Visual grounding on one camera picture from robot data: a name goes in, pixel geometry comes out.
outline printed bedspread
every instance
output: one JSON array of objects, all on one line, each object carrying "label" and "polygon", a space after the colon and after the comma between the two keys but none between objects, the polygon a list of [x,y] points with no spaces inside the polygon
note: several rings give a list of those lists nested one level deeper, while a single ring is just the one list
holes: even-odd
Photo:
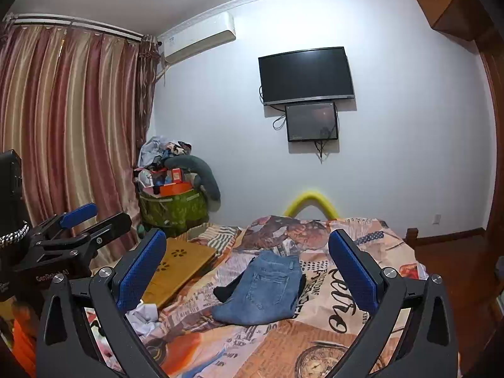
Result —
[{"label": "printed bedspread", "polygon": [[[227,235],[226,243],[218,228]],[[377,219],[322,222],[268,216],[246,231],[209,227],[190,240],[223,246],[209,271],[193,279],[160,313],[160,325],[142,338],[170,377],[180,378],[322,378],[350,347],[369,318],[355,305],[329,256],[331,231],[342,228],[381,267],[392,266],[403,277],[423,278],[413,250]],[[222,325],[210,310],[219,305],[213,288],[236,278],[260,250],[298,255],[307,277],[295,317],[267,325]],[[402,310],[373,371],[384,367],[401,336],[409,310]],[[119,369],[113,356],[109,366]]]}]

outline black and white braided cable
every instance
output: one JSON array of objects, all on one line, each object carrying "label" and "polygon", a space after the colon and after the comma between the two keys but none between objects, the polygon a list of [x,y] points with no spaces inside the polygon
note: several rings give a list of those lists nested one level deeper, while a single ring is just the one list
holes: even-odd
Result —
[{"label": "black and white braided cable", "polygon": [[23,237],[26,236],[28,233],[30,226],[28,223],[23,222],[24,225],[21,229],[16,230],[13,233],[6,234],[5,236],[0,237],[0,249],[3,249],[4,247],[10,246],[13,243],[17,243],[19,240],[21,240]]}]

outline blue gripper pad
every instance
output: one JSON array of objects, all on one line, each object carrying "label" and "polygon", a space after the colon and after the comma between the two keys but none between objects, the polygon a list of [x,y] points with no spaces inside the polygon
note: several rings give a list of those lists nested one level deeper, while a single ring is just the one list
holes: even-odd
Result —
[{"label": "blue gripper pad", "polygon": [[121,313],[133,310],[137,307],[140,299],[144,295],[145,289],[149,285],[157,266],[163,259],[166,252],[166,236],[161,230],[155,229],[155,234],[149,238],[145,236],[138,248],[141,248],[144,242],[143,251],[137,256],[136,260],[129,266],[118,285],[117,308]]},{"label": "blue gripper pad", "polygon": [[95,217],[98,214],[98,209],[94,203],[84,204],[83,206],[65,213],[60,220],[62,229],[71,229],[72,227]]},{"label": "blue gripper pad", "polygon": [[329,254],[359,309],[374,315],[378,310],[376,284],[337,230],[329,236]]}]

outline jeans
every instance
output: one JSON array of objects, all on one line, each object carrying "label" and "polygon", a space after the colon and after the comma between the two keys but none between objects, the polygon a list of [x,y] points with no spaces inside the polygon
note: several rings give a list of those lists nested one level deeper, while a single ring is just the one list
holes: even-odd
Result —
[{"label": "jeans", "polygon": [[212,315],[217,321],[237,325],[292,318],[301,275],[297,256],[281,257],[264,250],[245,269],[231,297],[212,308]]}]

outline television screen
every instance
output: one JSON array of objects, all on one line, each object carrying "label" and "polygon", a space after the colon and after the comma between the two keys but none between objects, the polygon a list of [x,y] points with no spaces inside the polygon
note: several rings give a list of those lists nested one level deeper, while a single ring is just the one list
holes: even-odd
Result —
[{"label": "television screen", "polygon": [[264,105],[354,97],[343,47],[260,57],[259,72]]},{"label": "television screen", "polygon": [[334,103],[306,103],[285,107],[287,140],[336,140],[338,118]]}]

